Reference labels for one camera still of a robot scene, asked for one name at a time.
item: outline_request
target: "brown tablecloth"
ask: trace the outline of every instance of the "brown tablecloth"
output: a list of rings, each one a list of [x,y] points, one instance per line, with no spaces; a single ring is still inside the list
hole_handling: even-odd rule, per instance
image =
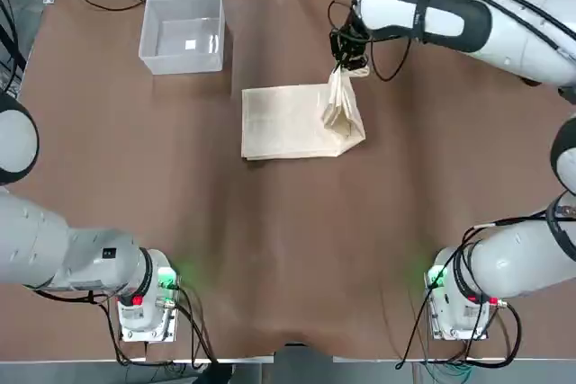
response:
[[[439,248],[560,191],[548,152],[569,104],[552,88],[418,44],[393,82],[354,80],[362,145],[335,159],[242,160],[242,89],[328,80],[329,1],[224,0],[219,74],[152,76],[138,59],[144,8],[105,13],[81,0],[46,8],[31,55],[22,101],[38,122],[40,160],[12,190],[70,226],[121,228],[164,251],[202,297],[222,358],[288,341],[397,358],[414,321],[409,292],[418,310]],[[404,43],[377,47],[383,74]],[[0,360],[113,358],[96,308],[22,287],[0,294]],[[567,282],[513,300],[521,356],[576,357],[575,295]],[[490,333],[475,354],[503,356],[500,330]],[[149,357],[188,358],[183,320],[177,339]],[[432,344],[430,355],[456,348]],[[410,357],[422,355],[417,339]]]

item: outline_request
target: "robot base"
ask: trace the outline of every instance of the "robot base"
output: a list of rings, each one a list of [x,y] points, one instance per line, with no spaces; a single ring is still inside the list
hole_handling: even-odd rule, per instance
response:
[[[149,249],[148,253],[152,258],[152,281],[141,305],[126,307],[118,302],[121,338],[124,342],[174,342],[177,291],[165,287],[177,285],[176,272],[160,251]]]
[[[424,275],[426,287],[437,278],[448,257],[454,251],[446,248],[438,254],[435,265]],[[472,331],[478,319],[480,305],[472,303],[456,288],[454,277],[449,265],[438,279],[438,287],[432,290],[428,298],[428,319],[434,339],[446,341],[470,340]],[[481,309],[480,320],[476,327],[475,338],[486,339],[484,332],[489,320],[489,305],[485,303]]]

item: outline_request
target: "gray robot arm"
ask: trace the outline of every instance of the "gray robot arm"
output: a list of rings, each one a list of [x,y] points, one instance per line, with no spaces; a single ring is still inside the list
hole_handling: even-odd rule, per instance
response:
[[[0,185],[22,179],[38,159],[38,129],[12,97],[0,94]],[[99,290],[118,301],[131,341],[174,340],[176,273],[157,250],[116,229],[70,228],[60,215],[0,187],[0,283],[32,290]]]

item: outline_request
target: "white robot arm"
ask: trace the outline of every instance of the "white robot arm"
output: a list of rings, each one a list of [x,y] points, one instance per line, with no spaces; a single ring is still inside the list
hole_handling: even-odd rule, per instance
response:
[[[331,46],[340,66],[355,69],[367,63],[369,41],[408,37],[461,51],[528,83],[554,85],[576,103],[572,1],[353,0],[345,25],[330,33]],[[551,163],[567,192],[538,214],[540,220],[514,221],[453,260],[455,248],[437,256],[427,273],[435,338],[483,335],[489,308],[481,305],[489,298],[508,299],[576,278],[576,222],[564,221],[576,216],[576,118],[558,132]],[[440,283],[433,283],[437,278]]]
[[[31,115],[0,94],[0,185],[22,179],[39,150]],[[0,283],[33,290],[100,290],[118,300],[122,336],[174,340],[176,273],[157,250],[116,229],[73,229],[56,213],[0,187]]]
[[[346,24],[331,34],[332,50],[344,67],[357,68],[362,40],[409,37],[555,85],[574,97],[576,10],[570,1],[353,0]]]

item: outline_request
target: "white label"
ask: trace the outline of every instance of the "white label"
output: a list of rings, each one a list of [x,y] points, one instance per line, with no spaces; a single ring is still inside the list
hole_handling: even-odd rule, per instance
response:
[[[144,318],[144,308],[130,308],[122,309],[122,318],[124,319],[140,319]]]
[[[480,312],[480,308],[472,308],[470,306],[464,307],[464,316],[466,318],[472,318],[472,317],[477,318],[479,312]]]

